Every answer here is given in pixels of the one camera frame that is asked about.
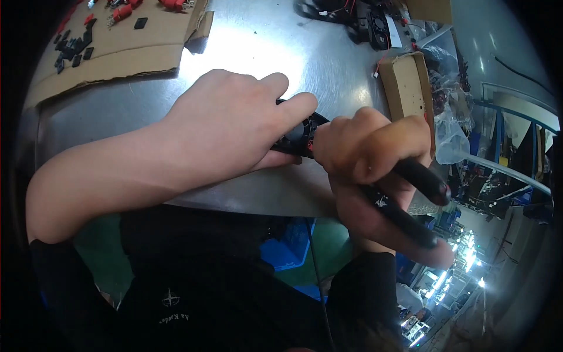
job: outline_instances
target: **red connector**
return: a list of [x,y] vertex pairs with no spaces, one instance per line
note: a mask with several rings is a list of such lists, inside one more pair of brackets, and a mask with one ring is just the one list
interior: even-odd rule
[[188,8],[194,7],[193,0],[158,0],[165,8],[174,12],[182,12]]
[[116,8],[115,10],[113,10],[113,15],[108,17],[109,19],[108,27],[111,27],[117,22],[122,21],[127,17],[131,16],[132,12],[133,12],[133,7],[131,6],[131,4],[127,4],[122,8]]
[[89,14],[88,17],[86,17],[86,19],[84,20],[84,25],[87,25],[88,22],[90,22],[90,20],[93,18],[94,18],[94,14]]
[[133,7],[133,10],[141,6],[142,0],[129,0],[129,3]]

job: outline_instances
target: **right hand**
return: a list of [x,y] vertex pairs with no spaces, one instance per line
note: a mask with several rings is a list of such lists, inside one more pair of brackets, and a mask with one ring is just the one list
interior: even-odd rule
[[353,118],[337,117],[317,128],[314,156],[328,172],[338,215],[351,236],[377,242],[433,268],[446,269],[452,264],[452,249],[443,240],[439,239],[431,250],[419,247],[379,213],[356,186],[377,181],[406,211],[415,188],[391,170],[407,157],[430,165],[430,129],[423,117],[409,116],[391,123],[379,111],[361,108]]

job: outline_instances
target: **red component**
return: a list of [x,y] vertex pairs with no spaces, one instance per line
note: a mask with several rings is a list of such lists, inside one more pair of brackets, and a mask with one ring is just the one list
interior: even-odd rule
[[142,0],[129,0],[129,3],[133,7],[133,10],[141,6]]
[[158,0],[165,8],[174,12],[182,12],[184,0]]
[[93,18],[94,18],[94,14],[89,14],[88,17],[86,17],[86,19],[84,20],[84,25],[87,25],[88,22],[90,22],[90,20]]
[[119,9],[119,17],[121,17],[122,20],[129,17],[132,13],[133,7],[131,6],[131,4],[127,4]]
[[132,12],[133,12],[133,8],[131,7],[131,4],[127,4],[122,8],[116,8],[115,10],[113,10],[113,15],[112,15],[114,23],[126,19],[131,15]]

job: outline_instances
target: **black cable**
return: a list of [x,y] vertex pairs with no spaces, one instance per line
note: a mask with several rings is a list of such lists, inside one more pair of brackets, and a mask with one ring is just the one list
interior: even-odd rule
[[324,314],[324,323],[327,326],[327,334],[330,341],[330,347],[332,348],[333,352],[336,352],[336,346],[334,345],[334,341],[332,340],[332,334],[330,333],[330,324],[328,323],[328,314],[327,314],[327,307],[326,302],[324,301],[324,294],[321,291],[320,287],[320,274],[319,274],[319,267],[317,266],[316,262],[316,255],[315,255],[315,246],[313,245],[313,236],[311,234],[311,227],[309,226],[309,220],[305,219],[305,225],[307,225],[307,235],[309,235],[309,246],[311,247],[311,256],[313,258],[313,266],[315,267],[315,275],[317,278],[317,285],[319,286],[319,293],[320,293],[320,303],[323,306],[323,314]]
[[413,25],[413,26],[417,26],[417,27],[419,27],[420,29],[422,29],[423,31],[426,32],[426,29],[422,28],[422,27],[419,26],[418,24],[414,24],[414,23],[411,23],[411,22],[408,22],[407,24],[408,24],[408,25],[410,24],[410,25]]
[[549,94],[551,94],[552,96],[555,97],[555,94],[553,94],[553,92],[552,92],[551,90],[549,90],[546,86],[544,86],[543,84],[541,84],[540,81],[538,81],[537,79],[532,78],[532,77],[530,77],[530,76],[527,76],[527,75],[525,75],[525,74],[523,74],[523,73],[520,73],[520,72],[518,72],[517,70],[514,70],[512,67],[510,67],[510,66],[508,66],[507,64],[505,64],[504,62],[502,62],[498,57],[496,57],[496,56],[494,56],[494,55],[493,55],[493,57],[494,57],[494,59],[495,59],[496,61],[498,61],[499,64],[503,65],[504,67],[506,67],[506,68],[509,69],[510,71],[516,73],[517,75],[519,75],[519,76],[521,76],[521,77],[524,77],[524,78],[526,78],[526,79],[529,79],[530,81],[532,81],[532,82],[534,82],[535,84],[539,85],[541,88],[545,89],[546,92],[548,92]]

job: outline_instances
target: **left hand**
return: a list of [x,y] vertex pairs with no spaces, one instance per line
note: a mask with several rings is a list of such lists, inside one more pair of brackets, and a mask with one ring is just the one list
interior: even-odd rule
[[266,167],[299,164],[300,157],[270,150],[317,107],[311,93],[276,105],[289,85],[282,73],[260,80],[221,69],[201,76],[160,121],[162,135],[177,144],[195,186],[232,179]]

